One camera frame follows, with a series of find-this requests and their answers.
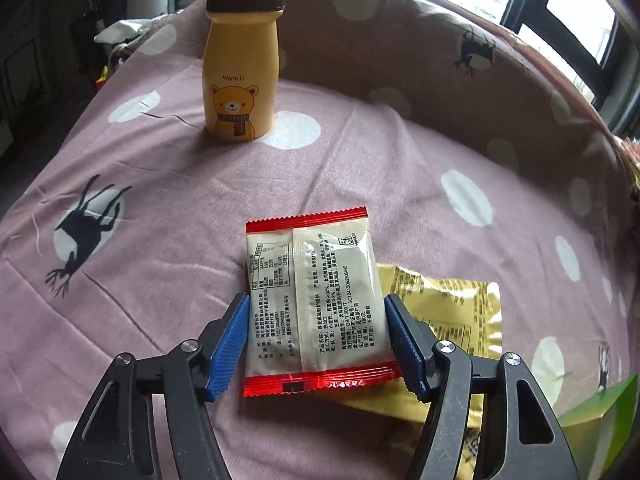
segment window frame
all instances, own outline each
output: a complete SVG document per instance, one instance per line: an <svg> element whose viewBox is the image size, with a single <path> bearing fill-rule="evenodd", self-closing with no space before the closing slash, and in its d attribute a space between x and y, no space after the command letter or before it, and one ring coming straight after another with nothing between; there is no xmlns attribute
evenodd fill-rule
<svg viewBox="0 0 640 480"><path fill-rule="evenodd" d="M582 79L595 99L593 107L599 110L609 95L616 68L628 45L624 27L617 18L612 24L609 41L602 63L599 63L569 28L548 8L549 0L509 0L500 24L520 33L522 25L527 25L543 41L549 44Z"/></svg>

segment deer print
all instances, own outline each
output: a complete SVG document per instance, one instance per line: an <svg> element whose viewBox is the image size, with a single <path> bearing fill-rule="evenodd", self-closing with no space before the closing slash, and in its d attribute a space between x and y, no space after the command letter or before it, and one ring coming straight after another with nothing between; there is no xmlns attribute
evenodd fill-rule
<svg viewBox="0 0 640 480"><path fill-rule="evenodd" d="M87 261L89 256L94 253L95 248L100 243L102 233L113 229L113 225L120 215L120 204L117 202L126 191L131 189L131 186L129 186L121 190L113 199L111 199L100 216L96 218L91 214L85 214L87 207L95 198L114 187L114 184L109 184L108 186L103 187L102 190L91 198L87 199L87 193L89 193L89 189L98 177L100 177L99 174L94 175L89 179L76 208L69 212L63 221L60 222L60 225L56 227L56 231L62 229L76 242L76 250L71 251L69 254L65 267L63 269L53 269L47 273L45 283L51 287L52 292L55 291L56 296L62 292L62 297L65 297L65 294L69 290L69 280L71 279L71 276L73 276L82 264ZM113 216L106 224L103 224L102 222L112 208Z"/></svg>
<svg viewBox="0 0 640 480"><path fill-rule="evenodd" d="M484 41L476 36L473 30L466 30L462 33L462 45L460 46L460 59L453 66L458 73L462 73L460 65L466 66L466 72L462 75L469 74L473 77L476 69L482 70L489 65L494 64L494 48L495 41L489 40L484 34Z"/></svg>
<svg viewBox="0 0 640 480"><path fill-rule="evenodd" d="M598 382L598 391L601 392L607 387L607 378L609 377L609 347L598 347L598 360L600 364L600 381Z"/></svg>

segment bottle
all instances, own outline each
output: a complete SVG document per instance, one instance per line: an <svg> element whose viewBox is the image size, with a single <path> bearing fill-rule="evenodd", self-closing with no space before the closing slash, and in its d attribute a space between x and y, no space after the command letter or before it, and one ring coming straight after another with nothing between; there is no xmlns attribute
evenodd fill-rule
<svg viewBox="0 0 640 480"><path fill-rule="evenodd" d="M285 0L207 0L211 21L202 68L207 130L253 140L273 123L278 83L276 20Z"/></svg>

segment nutrition label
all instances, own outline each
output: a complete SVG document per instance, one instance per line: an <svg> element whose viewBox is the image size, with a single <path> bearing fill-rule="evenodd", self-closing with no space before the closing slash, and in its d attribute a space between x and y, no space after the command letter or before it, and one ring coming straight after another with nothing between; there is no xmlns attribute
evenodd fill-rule
<svg viewBox="0 0 640 480"><path fill-rule="evenodd" d="M471 343L471 327L469 325L463 325L459 323L447 323L444 321L435 321L435 320L425 320L427 325L431 327L433 333L436 338L447 339L460 348L462 348L465 352L469 353L471 350L471 355L474 353L474 349L470 348Z"/></svg>
<svg viewBox="0 0 640 480"><path fill-rule="evenodd" d="M251 288L271 288L291 285L290 244L257 244L251 257Z"/></svg>
<svg viewBox="0 0 640 480"><path fill-rule="evenodd" d="M262 349L258 358L293 356L289 296L283 296L281 310L273 308L270 301L269 289L265 288L258 294L258 308L254 308L256 346Z"/></svg>
<svg viewBox="0 0 640 480"><path fill-rule="evenodd" d="M353 234L341 237L338 243L353 246L355 239ZM319 352L375 346L371 306L354 300L349 267L338 265L335 246L322 233L317 234L317 244L318 251L311 253L310 262L313 287L317 289L314 304Z"/></svg>
<svg viewBox="0 0 640 480"><path fill-rule="evenodd" d="M474 296L474 322L478 323L480 334L478 337L478 347L470 348L469 355L485 355L486 346L488 345L488 337L486 333L487 325L487 306L489 304L489 296L487 284L481 282L472 282L478 288L478 293Z"/></svg>

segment bed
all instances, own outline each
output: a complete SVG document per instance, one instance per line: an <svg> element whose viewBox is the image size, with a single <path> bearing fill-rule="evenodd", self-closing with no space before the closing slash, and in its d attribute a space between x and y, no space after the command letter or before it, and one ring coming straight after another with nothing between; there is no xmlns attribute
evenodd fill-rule
<svg viewBox="0 0 640 480"><path fill-rule="evenodd" d="M504 351L557 414L638 371L632 179L537 51L445 0L287 0L274 128L220 144L204 3L114 74L0 225L0 426L38 480L116 354L165 353L246 290L250 219L366 205L377 261L497 282ZM243 399L241 378L210 408L233 478L402 477L395 419Z"/></svg>

